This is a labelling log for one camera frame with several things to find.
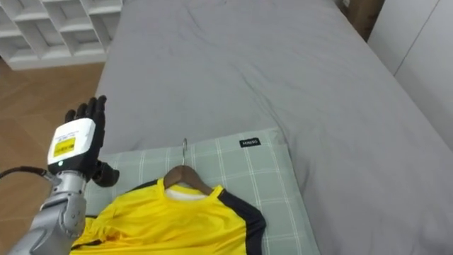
wooden hanger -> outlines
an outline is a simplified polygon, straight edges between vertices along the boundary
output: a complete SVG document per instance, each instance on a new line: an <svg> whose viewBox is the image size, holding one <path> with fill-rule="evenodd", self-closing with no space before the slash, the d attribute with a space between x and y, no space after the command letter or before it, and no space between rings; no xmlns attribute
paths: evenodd
<svg viewBox="0 0 453 255"><path fill-rule="evenodd" d="M198 176L197 172L190 166L177 166L164 176L165 189L170 188L179 182L188 184L206 196L212 193L212 188L206 185Z"/></svg>

white cabinet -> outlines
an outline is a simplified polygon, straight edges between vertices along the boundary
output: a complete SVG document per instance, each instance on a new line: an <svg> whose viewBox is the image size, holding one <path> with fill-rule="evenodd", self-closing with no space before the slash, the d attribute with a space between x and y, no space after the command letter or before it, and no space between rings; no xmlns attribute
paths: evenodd
<svg viewBox="0 0 453 255"><path fill-rule="evenodd" d="M369 46L453 150L453 1L384 7Z"/></svg>
<svg viewBox="0 0 453 255"><path fill-rule="evenodd" d="M368 45L395 75L439 0L386 0Z"/></svg>
<svg viewBox="0 0 453 255"><path fill-rule="evenodd" d="M0 55L12 69L105 61L122 0L0 0Z"/></svg>

green plaid pillow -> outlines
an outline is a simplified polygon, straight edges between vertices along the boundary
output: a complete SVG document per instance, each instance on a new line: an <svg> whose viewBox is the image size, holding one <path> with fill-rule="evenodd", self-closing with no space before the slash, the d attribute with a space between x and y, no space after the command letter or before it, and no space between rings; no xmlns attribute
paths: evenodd
<svg viewBox="0 0 453 255"><path fill-rule="evenodd" d="M240 141L255 137L260 145L240 146ZM87 185L87 215L97 215L116 196L162 178L171 168L182 164L182 158L182 146L102 156L101 160L120 170L120 180L111 188L101 188L93 182ZM189 144L185 163L206 184L221 184L262 212L268 224L263 238L265 254L319 255L279 129Z"/></svg>

white shelf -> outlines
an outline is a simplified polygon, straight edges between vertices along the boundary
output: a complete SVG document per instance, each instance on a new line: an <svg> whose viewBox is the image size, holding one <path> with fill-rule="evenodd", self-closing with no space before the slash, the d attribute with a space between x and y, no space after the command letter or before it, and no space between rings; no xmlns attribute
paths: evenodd
<svg viewBox="0 0 453 255"><path fill-rule="evenodd" d="M0 24L0 38L7 38L22 35L19 28L13 23Z"/></svg>
<svg viewBox="0 0 453 255"><path fill-rule="evenodd" d="M20 49L10 58L10 62L36 61L38 56L31 49Z"/></svg>
<svg viewBox="0 0 453 255"><path fill-rule="evenodd" d="M12 69L103 62L122 0L0 0L0 55Z"/></svg>
<svg viewBox="0 0 453 255"><path fill-rule="evenodd" d="M72 1L72 0L42 0L43 3L58 3L63 1Z"/></svg>
<svg viewBox="0 0 453 255"><path fill-rule="evenodd" d="M91 24L89 17L72 18L63 23L59 29L60 32L73 32L73 31L84 31L93 30L93 24Z"/></svg>
<svg viewBox="0 0 453 255"><path fill-rule="evenodd" d="M42 6L29 6L13 18L14 21L34 21L49 18L46 10Z"/></svg>
<svg viewBox="0 0 453 255"><path fill-rule="evenodd" d="M117 13L121 8L121 0L95 0L89 7L88 14Z"/></svg>
<svg viewBox="0 0 453 255"><path fill-rule="evenodd" d="M80 44L77 47L76 52L74 55L76 56L85 56L85 55L92 55L92 54L103 54L104 49L99 42L88 42Z"/></svg>

yellow shirt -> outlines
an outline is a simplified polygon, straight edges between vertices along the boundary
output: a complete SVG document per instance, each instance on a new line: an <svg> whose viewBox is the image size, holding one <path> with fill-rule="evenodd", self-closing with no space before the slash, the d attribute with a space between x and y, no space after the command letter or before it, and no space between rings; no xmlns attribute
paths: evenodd
<svg viewBox="0 0 453 255"><path fill-rule="evenodd" d="M71 255L261 254L264 229L260 211L221 186L205 196L177 185L165 190L159 179L86 218Z"/></svg>

